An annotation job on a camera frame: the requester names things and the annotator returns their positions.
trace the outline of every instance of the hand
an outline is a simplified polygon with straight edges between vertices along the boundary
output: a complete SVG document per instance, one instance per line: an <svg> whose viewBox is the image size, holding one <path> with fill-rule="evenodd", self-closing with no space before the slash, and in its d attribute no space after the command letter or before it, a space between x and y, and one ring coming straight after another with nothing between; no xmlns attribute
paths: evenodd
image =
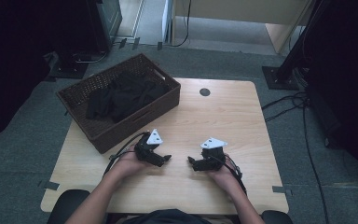
<svg viewBox="0 0 358 224"><path fill-rule="evenodd" d="M234 169L234 166L231 164L228 154L226 155L226 165L231 169ZM218 171L206 171L206 174L210 176L217 186L223 189L225 192L229 193L229 190L232 187L239 185L237 179L234 175L228 170L228 168L223 165Z"/></svg>
<svg viewBox="0 0 358 224"><path fill-rule="evenodd" d="M119 179L123 179L127 176L134 175L144 168L149 167L150 164L144 161L138 161L136 158L134 146L130 146L126 153L124 153L118 161L110 169L109 173L115 173L119 176Z"/></svg>

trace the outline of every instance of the wooden desk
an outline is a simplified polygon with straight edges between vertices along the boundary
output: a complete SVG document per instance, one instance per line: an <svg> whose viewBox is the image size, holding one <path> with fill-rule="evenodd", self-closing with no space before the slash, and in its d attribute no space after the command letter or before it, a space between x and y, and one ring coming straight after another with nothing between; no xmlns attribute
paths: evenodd
<svg viewBox="0 0 358 224"><path fill-rule="evenodd" d="M240 166L250 201L260 214L265 210L288 212L283 193L272 192L281 178L272 152L255 85L248 81L177 78L182 84L179 106L139 132L158 129L164 140L155 152L171 154L162 167L146 169L126 179L114 194L108 212L149 213L178 208L191 214L236 214L226 194L203 172L194 172L187 156L201 159L200 144L209 137L228 142L226 153ZM211 95L200 95L207 88ZM68 189L92 191L100 182L109 156L128 140L101 155L72 122L41 208L52 210Z"/></svg>
<svg viewBox="0 0 358 224"><path fill-rule="evenodd" d="M189 1L167 0L166 2L172 8L167 15L172 20L173 44L175 44L175 17L187 17ZM275 51L280 53L297 26L305 25L303 20L308 20L312 7L312 0L193 0L190 17L265 23Z"/></svg>

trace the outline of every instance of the brown wicker basket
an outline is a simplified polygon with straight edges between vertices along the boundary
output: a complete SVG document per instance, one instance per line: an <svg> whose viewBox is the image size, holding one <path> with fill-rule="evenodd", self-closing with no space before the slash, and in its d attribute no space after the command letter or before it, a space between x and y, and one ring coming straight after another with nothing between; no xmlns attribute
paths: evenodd
<svg viewBox="0 0 358 224"><path fill-rule="evenodd" d="M147 80L167 85L169 90L151 104L118 123L114 123L111 118L86 119L90 93L99 88L105 88L123 71L136 76L146 76ZM57 92L57 95L95 148L100 153L104 153L147 123L179 105L180 87L177 81L143 54L139 54L99 74L81 80Z"/></svg>

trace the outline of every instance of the floor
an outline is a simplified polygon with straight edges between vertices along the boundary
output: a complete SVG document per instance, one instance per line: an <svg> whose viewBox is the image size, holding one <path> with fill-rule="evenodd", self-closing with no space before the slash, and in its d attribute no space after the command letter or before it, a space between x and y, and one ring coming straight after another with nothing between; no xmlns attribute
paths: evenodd
<svg viewBox="0 0 358 224"><path fill-rule="evenodd" d="M120 5L123 22L117 34L117 41L127 38L129 43L133 43L133 40L139 37L140 44L157 45L158 42L162 42L165 0L122 0ZM298 27L286 43L280 53L282 56L289 53L290 47L299 37L300 30L301 28ZM186 18L176 17L175 44L182 43L185 37ZM188 39L180 48L277 55L265 24L246 21L190 18Z"/></svg>

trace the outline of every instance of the table top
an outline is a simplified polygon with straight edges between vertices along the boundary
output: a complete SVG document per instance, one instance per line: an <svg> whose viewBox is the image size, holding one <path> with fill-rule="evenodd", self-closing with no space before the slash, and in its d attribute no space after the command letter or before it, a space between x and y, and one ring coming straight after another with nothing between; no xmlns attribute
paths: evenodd
<svg viewBox="0 0 358 224"><path fill-rule="evenodd" d="M172 158L161 168L151 167L126 178L107 212L150 213L178 208L189 214L237 214L225 192L188 163L187 156L202 159L200 144L210 137L228 143L224 151L240 166L249 200L258 213L288 212L284 193L272 191L272 186L281 187L282 181L255 85L249 81L176 80L182 85L179 106L134 134L158 129L164 142L155 152ZM202 96L203 88L211 94ZM92 191L101 181L109 156L130 139L100 154L73 121L50 179L60 187L46 189L42 210L50 212L68 189Z"/></svg>

